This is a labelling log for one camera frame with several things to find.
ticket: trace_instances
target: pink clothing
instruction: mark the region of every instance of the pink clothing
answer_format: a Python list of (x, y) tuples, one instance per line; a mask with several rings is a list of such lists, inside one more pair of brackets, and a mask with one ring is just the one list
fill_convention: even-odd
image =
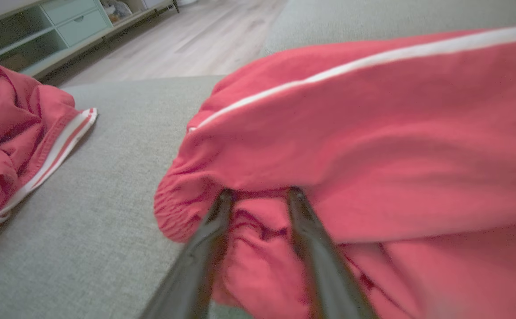
[(47, 179), (96, 118), (68, 93), (0, 66), (0, 224)]
[(238, 191), (217, 301), (308, 317), (296, 185), (382, 319), (516, 318), (516, 28), (278, 53), (218, 83), (188, 129), (155, 216), (186, 241)]

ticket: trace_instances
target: light wood floor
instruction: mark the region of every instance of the light wood floor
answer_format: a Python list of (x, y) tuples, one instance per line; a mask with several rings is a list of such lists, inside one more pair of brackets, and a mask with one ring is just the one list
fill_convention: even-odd
[(287, 0), (199, 0), (154, 16), (81, 55), (44, 83), (228, 74), (255, 60)]

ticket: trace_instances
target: sofa cushion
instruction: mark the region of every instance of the sofa cushion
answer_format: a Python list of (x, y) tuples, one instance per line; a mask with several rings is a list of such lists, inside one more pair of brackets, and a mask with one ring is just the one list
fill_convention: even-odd
[[(1, 319), (140, 315), (181, 246), (161, 234), (153, 194), (220, 77), (66, 89), (97, 107), (85, 141), (0, 227)], [(213, 306), (211, 318), (244, 317)]]
[(516, 26), (516, 0), (289, 0), (261, 54), (506, 26)]

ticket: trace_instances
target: red and white striped trim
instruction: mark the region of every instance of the red and white striped trim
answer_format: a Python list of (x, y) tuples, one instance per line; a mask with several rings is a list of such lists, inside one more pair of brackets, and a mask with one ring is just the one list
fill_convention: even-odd
[(0, 224), (9, 218), (10, 210), (13, 207), (19, 204), (27, 194), (31, 193), (39, 185), (43, 184), (43, 182), (45, 182), (45, 180), (49, 178), (55, 170), (57, 170), (61, 163), (65, 161), (65, 158), (67, 158), (69, 153), (71, 153), (71, 150), (79, 142), (81, 137), (85, 135), (86, 131), (88, 131), (94, 121), (96, 121), (97, 115), (98, 111), (96, 109), (85, 109), (72, 119), (67, 126), (65, 126), (63, 131), (61, 131), (61, 134), (59, 134), (53, 143), (51, 151), (47, 154), (47, 158), (45, 159), (45, 162), (43, 162), (41, 169), (37, 171), (35, 176), (33, 176), (29, 182), (13, 194), (9, 201), (0, 210)]
[(413, 45), (411, 47), (394, 49), (387, 52), (374, 54), (372, 56), (368, 56), (365, 58), (361, 58), (359, 60), (355, 60), (349, 63), (345, 63), (343, 65), (333, 67), (332, 69), (325, 70), (321, 73), (317, 73), (303, 80), (284, 83), (271, 89), (267, 89), (266, 91), (262, 91), (260, 93), (251, 95), (250, 97), (244, 97), (244, 99), (232, 103), (231, 105), (225, 107), (224, 109), (221, 109), (220, 111), (217, 111), (210, 117), (206, 118), (203, 122), (199, 124), (199, 126), (189, 128), (189, 132), (193, 132), (196, 129), (203, 127), (204, 125), (207, 125), (208, 123), (212, 122), (218, 117), (225, 115), (226, 113), (249, 105), (250, 103), (254, 103), (276, 93), (280, 93), (282, 91), (286, 91), (287, 89), (292, 89), (293, 87), (298, 87), (309, 83), (321, 82), (325, 79), (337, 77), (339, 75), (343, 75), (351, 71), (364, 69), (365, 67), (383, 65), (386, 63), (407, 60), (410, 58), (472, 51), (514, 42), (516, 42), (516, 27), (479, 32), (477, 34), (460, 36), (458, 38), (450, 38), (447, 40), (440, 40), (426, 44)]

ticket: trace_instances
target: green drawer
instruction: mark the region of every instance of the green drawer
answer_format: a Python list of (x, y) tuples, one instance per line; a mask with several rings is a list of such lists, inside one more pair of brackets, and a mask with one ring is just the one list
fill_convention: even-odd
[(52, 0), (41, 5), (53, 24), (58, 24), (96, 7), (96, 0)]
[(90, 37), (91, 35), (107, 27), (99, 10), (95, 10), (79, 18), (76, 18), (57, 28), (69, 46)]

